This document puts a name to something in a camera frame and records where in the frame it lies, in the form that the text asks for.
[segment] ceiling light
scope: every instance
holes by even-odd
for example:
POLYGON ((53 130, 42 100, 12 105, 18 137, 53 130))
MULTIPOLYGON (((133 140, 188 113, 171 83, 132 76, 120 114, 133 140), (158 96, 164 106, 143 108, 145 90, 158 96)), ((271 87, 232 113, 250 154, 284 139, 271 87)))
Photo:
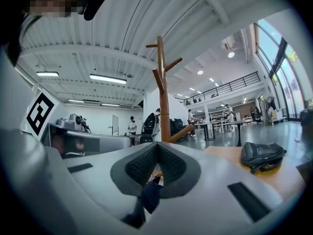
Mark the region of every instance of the ceiling light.
POLYGON ((38 71, 36 74, 38 76, 59 76, 59 73, 56 71, 38 71))
POLYGON ((119 104, 101 104, 101 105, 104 105, 104 106, 119 106, 119 104))
POLYGON ((113 82, 113 83, 118 83, 118 84, 126 84, 127 82, 127 80, 125 79, 120 79, 120 78, 115 78, 115 77, 110 77, 110 76, 101 76, 101 75, 95 75, 95 74, 90 74, 89 77, 95 80, 108 81, 108 82, 113 82))
POLYGON ((82 100, 75 100, 75 99, 68 99, 70 102, 75 102, 75 103, 84 103, 82 100))

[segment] gray floor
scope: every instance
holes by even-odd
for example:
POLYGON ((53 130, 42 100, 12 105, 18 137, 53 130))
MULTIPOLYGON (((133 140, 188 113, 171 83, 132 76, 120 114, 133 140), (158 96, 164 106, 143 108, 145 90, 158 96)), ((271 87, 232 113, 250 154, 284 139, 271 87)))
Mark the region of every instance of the gray floor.
MULTIPOLYGON (((190 148, 205 150, 208 146, 236 146, 238 130, 224 134, 216 134, 215 140, 204 141, 203 129, 196 129, 196 138, 188 137, 188 141, 177 142, 190 148)), ((313 136, 307 137, 302 133, 300 123, 281 122, 273 126, 254 124, 241 127, 241 142, 277 143, 287 150, 286 156, 292 158, 295 166, 313 160, 313 136)))

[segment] wooden coat rack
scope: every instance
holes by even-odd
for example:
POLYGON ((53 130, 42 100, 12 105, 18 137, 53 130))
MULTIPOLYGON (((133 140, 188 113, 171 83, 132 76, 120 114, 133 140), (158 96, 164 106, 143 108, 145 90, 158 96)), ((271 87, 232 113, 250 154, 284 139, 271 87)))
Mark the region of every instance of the wooden coat rack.
POLYGON ((152 70, 155 76, 158 89, 160 91, 160 122, 161 122, 161 139, 163 142, 174 143, 182 136, 194 129, 192 124, 189 124, 184 129, 176 133, 171 137, 170 131, 170 111, 168 107, 168 96, 167 96, 167 81, 166 73, 173 68, 176 64, 182 61, 182 58, 178 58, 168 66, 165 66, 163 40, 161 36, 157 37, 157 44, 146 45, 146 48, 157 48, 157 60, 158 70, 152 70))

